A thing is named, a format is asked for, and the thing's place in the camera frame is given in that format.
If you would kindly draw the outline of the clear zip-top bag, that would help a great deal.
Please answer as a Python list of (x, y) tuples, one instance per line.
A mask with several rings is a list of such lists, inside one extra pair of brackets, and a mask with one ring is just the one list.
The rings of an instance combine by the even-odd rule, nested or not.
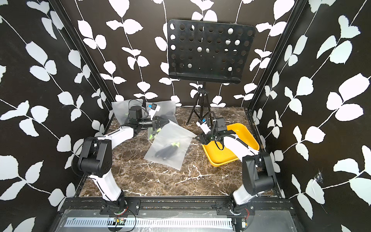
[[(174, 101), (159, 101), (159, 102), (147, 102), (146, 103), (146, 110), (150, 113), (151, 108), (150, 105), (156, 104), (157, 107), (160, 107), (159, 110), (156, 110), (154, 116), (161, 117), (163, 119), (166, 119), (168, 121), (172, 121), (175, 124), (178, 124), (177, 119), (175, 117), (176, 112), (176, 104)], [(155, 130), (150, 126), (150, 128), (147, 129), (148, 132), (148, 140), (154, 140), (156, 135), (160, 132), (160, 130), (164, 127), (164, 125), (160, 127), (155, 127)]]
[(129, 115), (129, 109), (132, 106), (142, 106), (143, 100), (142, 99), (134, 99), (134, 100), (124, 100), (124, 101), (115, 101), (112, 102), (113, 111), (115, 114), (116, 119), (120, 123), (120, 125), (124, 125), (126, 119)]

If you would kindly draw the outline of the stack of clear zip-top bags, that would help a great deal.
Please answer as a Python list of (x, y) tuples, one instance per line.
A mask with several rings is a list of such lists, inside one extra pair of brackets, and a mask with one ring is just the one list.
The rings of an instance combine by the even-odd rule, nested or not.
[(195, 137), (193, 132), (170, 121), (155, 136), (144, 159), (179, 171), (191, 140)]

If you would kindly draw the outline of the clear zip-top bag top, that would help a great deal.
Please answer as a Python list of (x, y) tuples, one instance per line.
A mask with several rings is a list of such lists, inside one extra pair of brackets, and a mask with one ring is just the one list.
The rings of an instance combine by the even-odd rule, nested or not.
[(142, 99), (134, 99), (134, 100), (124, 100), (124, 101), (115, 101), (112, 102), (113, 111), (115, 114), (116, 119), (120, 123), (120, 125), (124, 125), (126, 119), (129, 115), (129, 109), (132, 106), (142, 106), (143, 100)]

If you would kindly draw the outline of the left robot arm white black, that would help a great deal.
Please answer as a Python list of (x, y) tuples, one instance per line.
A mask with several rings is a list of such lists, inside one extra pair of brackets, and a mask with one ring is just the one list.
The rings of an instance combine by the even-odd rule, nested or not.
[(123, 208), (124, 193), (118, 187), (112, 174), (112, 150), (121, 143), (134, 138), (142, 130), (148, 128), (157, 130), (169, 122), (168, 119), (158, 116), (153, 119), (128, 118), (124, 125), (107, 135), (89, 137), (82, 144), (77, 168), (94, 181), (106, 203)]

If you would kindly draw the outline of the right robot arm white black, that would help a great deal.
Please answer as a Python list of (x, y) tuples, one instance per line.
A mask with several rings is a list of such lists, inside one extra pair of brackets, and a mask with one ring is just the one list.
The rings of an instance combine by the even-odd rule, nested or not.
[(223, 148), (229, 149), (242, 162), (243, 184), (234, 193), (237, 205), (244, 205), (254, 197), (272, 190), (277, 186), (273, 162), (267, 152), (253, 149), (232, 130), (218, 132), (212, 129), (202, 132), (197, 138), (203, 145), (220, 142)]

